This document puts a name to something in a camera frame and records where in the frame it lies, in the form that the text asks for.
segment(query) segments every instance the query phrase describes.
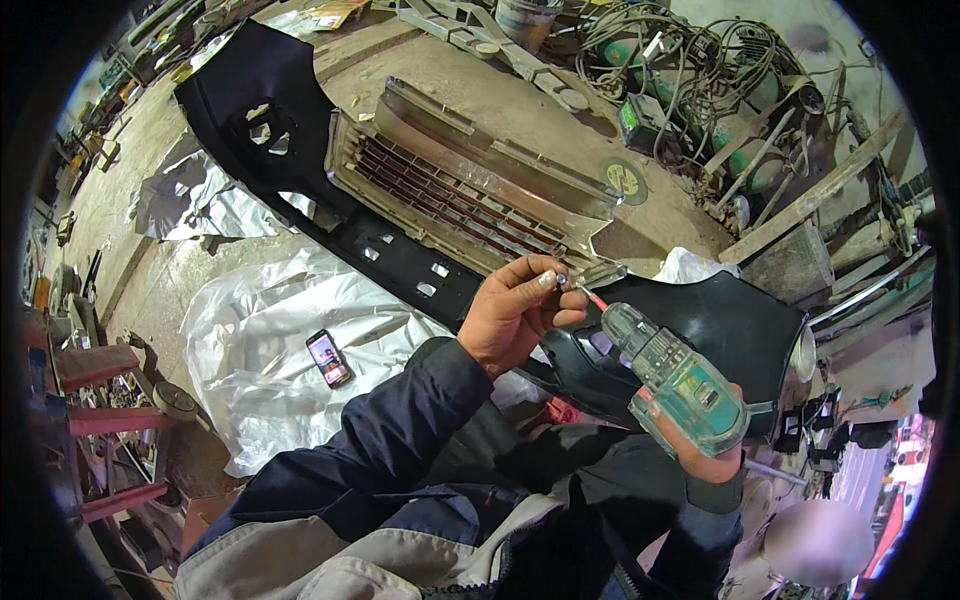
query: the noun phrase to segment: cordless drill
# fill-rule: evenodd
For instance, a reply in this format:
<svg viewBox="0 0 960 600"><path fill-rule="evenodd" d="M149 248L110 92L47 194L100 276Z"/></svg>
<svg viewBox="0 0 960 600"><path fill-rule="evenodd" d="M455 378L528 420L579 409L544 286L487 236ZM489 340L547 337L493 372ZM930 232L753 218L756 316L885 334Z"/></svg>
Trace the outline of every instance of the cordless drill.
<svg viewBox="0 0 960 600"><path fill-rule="evenodd" d="M582 283L575 285L600 308L604 332L631 359L630 368L643 387L630 400L630 412L668 454L676 456L676 450L650 417L651 401L707 456L725 452L743 439L750 423L747 406L709 360L630 304L607 306Z"/></svg>

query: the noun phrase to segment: jacket sleeve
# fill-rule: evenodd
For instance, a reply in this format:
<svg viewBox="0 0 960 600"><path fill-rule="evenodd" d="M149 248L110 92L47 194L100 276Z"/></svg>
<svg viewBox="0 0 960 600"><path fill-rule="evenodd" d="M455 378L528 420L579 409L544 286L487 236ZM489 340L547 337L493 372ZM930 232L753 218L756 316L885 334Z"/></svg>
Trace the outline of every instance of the jacket sleeve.
<svg viewBox="0 0 960 600"><path fill-rule="evenodd" d="M711 484L685 475L687 504L660 549L650 577L678 598L715 599L743 536L740 475Z"/></svg>
<svg viewBox="0 0 960 600"><path fill-rule="evenodd" d="M351 399L342 429L326 444L277 454L188 554L245 522L318 514L351 490L410 491L492 390L480 365L451 340Z"/></svg>

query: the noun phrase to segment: phone screen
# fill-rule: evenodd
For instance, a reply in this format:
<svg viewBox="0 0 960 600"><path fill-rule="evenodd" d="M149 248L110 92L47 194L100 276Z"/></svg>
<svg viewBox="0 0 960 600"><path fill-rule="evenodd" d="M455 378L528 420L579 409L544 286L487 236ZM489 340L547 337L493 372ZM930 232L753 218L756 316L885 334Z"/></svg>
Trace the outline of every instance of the phone screen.
<svg viewBox="0 0 960 600"><path fill-rule="evenodd" d="M307 349L310 350L313 361L320 367L320 372L324 374L328 386L334 387L349 378L349 369L327 333L311 340Z"/></svg>

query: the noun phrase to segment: hand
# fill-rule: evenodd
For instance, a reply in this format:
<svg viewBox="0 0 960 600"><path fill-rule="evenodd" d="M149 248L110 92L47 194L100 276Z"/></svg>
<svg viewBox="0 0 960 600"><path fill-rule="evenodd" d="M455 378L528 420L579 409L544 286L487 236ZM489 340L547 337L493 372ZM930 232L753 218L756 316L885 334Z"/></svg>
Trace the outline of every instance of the hand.
<svg viewBox="0 0 960 600"><path fill-rule="evenodd" d="M493 272L477 290L457 341L491 380L519 365L554 327L587 316L587 297L557 290L566 267L549 256L523 256Z"/></svg>
<svg viewBox="0 0 960 600"><path fill-rule="evenodd" d="M743 397L743 389L735 383L732 385L740 393L740 397ZM724 483L733 479L740 471L740 442L722 454L709 457L684 437L673 421L661 412L655 401L650 402L647 412L663 437L677 451L677 461L688 474L710 483Z"/></svg>

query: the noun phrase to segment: drill bit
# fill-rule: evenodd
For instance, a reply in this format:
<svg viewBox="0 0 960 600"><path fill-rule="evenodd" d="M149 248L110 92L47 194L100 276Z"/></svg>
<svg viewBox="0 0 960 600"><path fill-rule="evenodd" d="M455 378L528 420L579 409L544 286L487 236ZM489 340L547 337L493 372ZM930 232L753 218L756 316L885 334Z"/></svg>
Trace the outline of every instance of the drill bit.
<svg viewBox="0 0 960 600"><path fill-rule="evenodd" d="M565 285L566 285L567 283L569 283L569 282L570 282L570 279L569 279L569 277L567 277L566 275L564 275L564 274L559 274L559 275L557 275L557 286L558 286L558 287L563 288L563 286L565 286ZM607 303L604 302L604 301L602 301L602 300L600 300L600 297L599 297L599 296L597 296L596 294L594 294L593 292L591 292L589 289L587 289L587 286L584 285L583 281L580 281L580 282L577 282L577 283L572 283L572 285L573 285L574 288L576 288L576 289L582 291L584 294L586 294L586 295L587 295L587 298L589 298L594 304L596 304L596 305L597 305L597 308L599 308L601 312L607 310Z"/></svg>

